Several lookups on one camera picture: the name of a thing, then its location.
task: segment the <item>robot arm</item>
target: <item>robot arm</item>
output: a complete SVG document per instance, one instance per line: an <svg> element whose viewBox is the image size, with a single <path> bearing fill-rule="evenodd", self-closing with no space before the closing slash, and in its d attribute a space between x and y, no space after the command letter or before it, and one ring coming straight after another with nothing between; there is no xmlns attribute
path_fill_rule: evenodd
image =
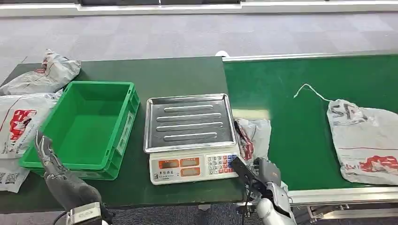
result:
<svg viewBox="0 0 398 225"><path fill-rule="evenodd" d="M259 175L256 176L240 158L232 161L234 171L249 189L261 193L261 200L257 204L257 214L264 225L296 225L294 215L290 209L289 197L283 190L280 171L275 164L260 158L254 161Z"/></svg>
<svg viewBox="0 0 398 225"><path fill-rule="evenodd" d="M112 224L114 215L102 202L98 190L74 175L56 156L52 140L37 131L35 147L45 169L44 179L54 198L67 212L67 225Z"/></svg>

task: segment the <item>white plastic bag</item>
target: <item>white plastic bag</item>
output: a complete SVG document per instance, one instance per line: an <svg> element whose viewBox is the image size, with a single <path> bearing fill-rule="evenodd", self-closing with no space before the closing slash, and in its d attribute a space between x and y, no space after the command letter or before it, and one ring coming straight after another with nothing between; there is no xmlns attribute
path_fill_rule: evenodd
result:
<svg viewBox="0 0 398 225"><path fill-rule="evenodd" d="M24 73L0 87L3 95L54 93L67 85L80 72L82 62L69 60L47 49L41 68Z"/></svg>
<svg viewBox="0 0 398 225"><path fill-rule="evenodd" d="M240 156L246 165L253 165L256 158L268 159L269 138L271 136L271 122L269 120L257 119L235 119L239 125L237 142L239 144Z"/></svg>
<svg viewBox="0 0 398 225"><path fill-rule="evenodd" d="M0 191L18 193L29 170L18 165L17 158L0 159Z"/></svg>
<svg viewBox="0 0 398 225"><path fill-rule="evenodd" d="M22 156L61 94L0 96L0 158Z"/></svg>
<svg viewBox="0 0 398 225"><path fill-rule="evenodd" d="M343 99L329 101L326 113L340 172L350 182L398 185L398 115L362 108Z"/></svg>

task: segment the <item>cable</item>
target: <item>cable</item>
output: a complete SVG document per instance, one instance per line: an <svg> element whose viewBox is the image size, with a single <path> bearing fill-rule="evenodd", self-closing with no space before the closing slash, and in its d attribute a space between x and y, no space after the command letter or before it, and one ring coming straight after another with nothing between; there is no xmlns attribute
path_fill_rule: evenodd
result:
<svg viewBox="0 0 398 225"><path fill-rule="evenodd" d="M58 215L57 218L55 218L55 220L54 220L54 222L53 222L53 225L55 225L55 224L58 222L58 220L59 220L61 217L63 217L67 212L68 212L68 211L64 211L63 213L61 213L60 215Z"/></svg>
<svg viewBox="0 0 398 225"><path fill-rule="evenodd" d="M322 98L323 100L328 101L328 102L333 102L332 100L326 99L326 98L324 98L320 93L316 92L315 89L314 89L311 85L309 85L308 83L303 84L303 86L300 87L300 89L299 89L299 90L297 91L297 93L293 96L293 98L297 97L297 95L299 95L299 92L301 91L301 89L303 89L303 87L305 87L305 86L309 87L313 92L315 92L316 95L318 95L318 96L319 96L320 98Z"/></svg>
<svg viewBox="0 0 398 225"><path fill-rule="evenodd" d="M247 195L245 208L243 209L243 213L242 213L242 225L245 225L245 212L248 212L247 204L249 203L249 198L250 198L250 195L252 194L252 188L253 188L253 180L250 180L249 194Z"/></svg>

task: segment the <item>scale keypad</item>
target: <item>scale keypad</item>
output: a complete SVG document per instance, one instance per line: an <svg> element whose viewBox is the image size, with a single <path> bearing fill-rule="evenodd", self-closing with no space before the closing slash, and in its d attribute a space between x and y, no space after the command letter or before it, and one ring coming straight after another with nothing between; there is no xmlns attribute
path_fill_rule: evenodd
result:
<svg viewBox="0 0 398 225"><path fill-rule="evenodd" d="M209 175L234 172L234 170L232 169L231 162L236 157L237 156L235 154L207 157L207 166L209 170Z"/></svg>

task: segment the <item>digital weighing scale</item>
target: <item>digital weighing scale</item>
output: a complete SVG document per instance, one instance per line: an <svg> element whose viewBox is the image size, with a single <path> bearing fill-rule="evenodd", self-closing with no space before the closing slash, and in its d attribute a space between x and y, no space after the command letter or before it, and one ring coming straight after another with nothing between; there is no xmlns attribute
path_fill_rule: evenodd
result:
<svg viewBox="0 0 398 225"><path fill-rule="evenodd" d="M154 185L237 177L239 146L225 94L151 98L144 151Z"/></svg>

